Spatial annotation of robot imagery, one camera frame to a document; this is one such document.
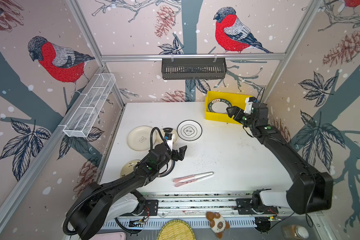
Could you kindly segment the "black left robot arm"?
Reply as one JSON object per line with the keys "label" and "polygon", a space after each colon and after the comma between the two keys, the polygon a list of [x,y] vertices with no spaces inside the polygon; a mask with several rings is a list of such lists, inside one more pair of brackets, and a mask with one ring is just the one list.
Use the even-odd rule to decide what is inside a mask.
{"label": "black left robot arm", "polygon": [[187,146],[172,150],[159,128],[151,130],[150,138],[157,131],[163,143],[153,146],[150,140],[148,154],[140,160],[133,171],[115,181],[99,185],[93,182],[85,187],[79,198],[66,214],[63,232],[67,236],[79,235],[82,240],[89,240],[102,228],[107,220],[111,206],[126,196],[137,193],[137,189],[156,179],[160,170],[170,161],[182,161]]}

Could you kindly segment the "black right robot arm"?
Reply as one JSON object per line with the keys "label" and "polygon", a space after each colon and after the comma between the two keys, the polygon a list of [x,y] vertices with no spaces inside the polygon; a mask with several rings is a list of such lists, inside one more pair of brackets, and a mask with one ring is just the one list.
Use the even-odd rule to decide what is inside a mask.
{"label": "black right robot arm", "polygon": [[268,123],[268,108],[254,103],[251,111],[237,106],[227,108],[228,116],[251,130],[251,136],[269,149],[287,170],[293,182],[286,191],[258,190],[254,192],[254,210],[266,206],[289,208],[298,215],[329,210],[332,207],[334,181],[330,174],[310,166]]}

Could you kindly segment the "yellow plastic bin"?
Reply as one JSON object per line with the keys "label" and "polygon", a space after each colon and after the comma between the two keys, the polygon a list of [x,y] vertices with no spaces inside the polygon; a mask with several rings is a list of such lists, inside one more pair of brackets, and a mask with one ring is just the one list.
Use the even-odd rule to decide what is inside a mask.
{"label": "yellow plastic bin", "polygon": [[252,96],[209,91],[205,99],[205,119],[215,122],[223,122],[223,123],[239,125],[240,123],[234,121],[233,119],[230,119],[228,114],[218,114],[218,113],[209,112],[207,109],[207,105],[210,101],[214,99],[225,99],[232,104],[232,107],[237,106],[244,110],[246,106],[245,100],[248,97],[252,97]]}

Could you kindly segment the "cream bear print plate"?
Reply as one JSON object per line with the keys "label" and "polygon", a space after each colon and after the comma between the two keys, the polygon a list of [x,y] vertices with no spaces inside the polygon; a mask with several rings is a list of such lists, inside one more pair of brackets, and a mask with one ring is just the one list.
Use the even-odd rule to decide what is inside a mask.
{"label": "cream bear print plate", "polygon": [[127,137],[128,146],[134,151],[146,151],[151,147],[152,127],[139,126],[133,129]]}

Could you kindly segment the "plate green rim red text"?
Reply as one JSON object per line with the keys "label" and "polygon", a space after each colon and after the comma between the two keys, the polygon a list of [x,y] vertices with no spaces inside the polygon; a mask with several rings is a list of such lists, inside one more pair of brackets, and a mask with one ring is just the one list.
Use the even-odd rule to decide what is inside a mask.
{"label": "plate green rim red text", "polygon": [[207,105],[207,109],[211,113],[227,114],[227,108],[232,107],[232,104],[225,99],[214,99]]}

